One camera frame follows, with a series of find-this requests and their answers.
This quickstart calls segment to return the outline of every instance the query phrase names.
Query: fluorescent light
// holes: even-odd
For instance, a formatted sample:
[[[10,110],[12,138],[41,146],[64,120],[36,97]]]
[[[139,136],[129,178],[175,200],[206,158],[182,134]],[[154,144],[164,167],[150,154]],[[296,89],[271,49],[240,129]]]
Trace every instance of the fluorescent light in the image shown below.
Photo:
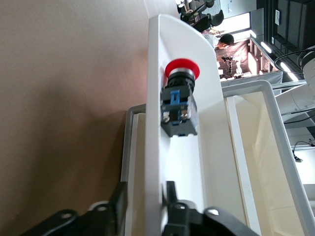
[[[283,68],[284,71],[288,72],[288,75],[290,76],[290,78],[291,78],[294,82],[299,81],[299,79],[298,79],[294,74],[290,73],[291,70],[289,69],[289,67],[288,67],[286,64],[284,64],[283,62],[281,62],[281,63],[280,63],[280,66]]]
[[[251,34],[254,38],[257,37],[257,35],[256,35],[252,30],[250,30],[250,34]]]
[[[271,48],[269,48],[269,47],[267,46],[267,44],[265,44],[264,42],[261,42],[260,44],[262,45],[262,47],[263,47],[264,49],[266,49],[267,52],[272,53]]]

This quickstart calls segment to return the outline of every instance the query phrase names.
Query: man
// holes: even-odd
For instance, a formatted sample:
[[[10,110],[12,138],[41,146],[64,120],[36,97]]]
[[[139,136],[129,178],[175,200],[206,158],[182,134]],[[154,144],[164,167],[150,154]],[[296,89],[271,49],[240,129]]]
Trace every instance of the man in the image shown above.
[[[234,37],[229,33],[224,34],[220,39],[212,34],[203,34],[203,36],[208,40],[213,48],[218,47],[219,49],[227,49],[234,43]]]

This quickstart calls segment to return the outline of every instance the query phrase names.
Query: black chair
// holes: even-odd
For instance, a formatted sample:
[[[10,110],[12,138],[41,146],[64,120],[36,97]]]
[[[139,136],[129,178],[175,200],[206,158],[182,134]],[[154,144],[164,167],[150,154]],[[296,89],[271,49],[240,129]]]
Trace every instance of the black chair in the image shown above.
[[[192,25],[199,21],[201,18],[205,17],[202,12],[213,7],[215,0],[193,0],[189,3],[190,11],[185,12],[185,8],[182,7],[181,20]]]
[[[211,26],[218,26],[222,23],[224,20],[224,14],[221,10],[216,15],[207,14],[207,16],[201,18],[199,21],[197,21],[195,24],[192,25],[196,30],[199,32],[203,32],[204,30],[208,29]]]

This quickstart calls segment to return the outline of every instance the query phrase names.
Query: black cable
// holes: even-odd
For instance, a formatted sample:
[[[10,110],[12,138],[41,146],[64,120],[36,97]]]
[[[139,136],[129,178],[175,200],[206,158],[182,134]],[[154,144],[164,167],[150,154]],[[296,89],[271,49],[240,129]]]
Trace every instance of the black cable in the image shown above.
[[[297,123],[297,122],[305,121],[305,120],[310,119],[310,118],[313,118],[313,117],[315,117],[315,115],[312,115],[312,116],[310,116],[310,117],[307,117],[307,118],[301,119],[301,120],[296,120],[296,121],[291,121],[291,122],[285,122],[284,124]]]
[[[306,50],[312,50],[312,49],[315,49],[315,46],[311,46],[309,48],[307,48]],[[301,57],[302,53],[297,57],[296,59],[296,64],[298,65],[299,64],[299,59]]]
[[[277,87],[277,88],[272,87],[272,89],[273,90],[279,90],[279,89],[293,88],[293,87],[297,87],[297,86],[299,86],[299,85],[287,85],[287,86],[282,85],[281,87]]]
[[[315,108],[307,109],[307,110],[302,110],[302,111],[297,111],[297,112],[291,112],[291,114],[297,114],[297,113],[303,113],[303,112],[309,112],[314,110]]]
[[[288,56],[291,56],[291,55],[294,55],[294,54],[297,54],[297,53],[305,53],[305,52],[312,52],[312,51],[315,51],[315,49],[304,49],[304,50],[301,50],[301,51],[296,51],[296,52],[293,52],[293,53],[288,53],[288,54],[285,54],[285,55],[282,55],[278,58],[276,58],[274,60],[274,65],[275,67],[280,70],[280,71],[283,71],[283,72],[286,72],[286,73],[292,73],[292,74],[297,74],[297,75],[303,75],[303,73],[300,73],[300,72],[288,72],[288,71],[285,71],[283,69],[281,69],[278,65],[277,65],[277,61],[279,61],[280,59],[282,58],[285,58],[285,57],[288,57]]]
[[[293,149],[292,149],[292,153],[293,153],[294,160],[295,160],[296,162],[302,162],[302,161],[303,161],[302,159],[298,158],[298,157],[294,154],[296,145],[297,145],[298,143],[306,143],[306,144],[310,145],[311,147],[315,147],[314,144],[310,144],[310,142],[311,142],[311,141],[314,141],[314,140],[311,140],[311,139],[310,139],[308,143],[307,143],[307,142],[304,142],[304,141],[297,141],[297,142],[295,143],[295,145],[294,145],[294,147],[293,147]]]

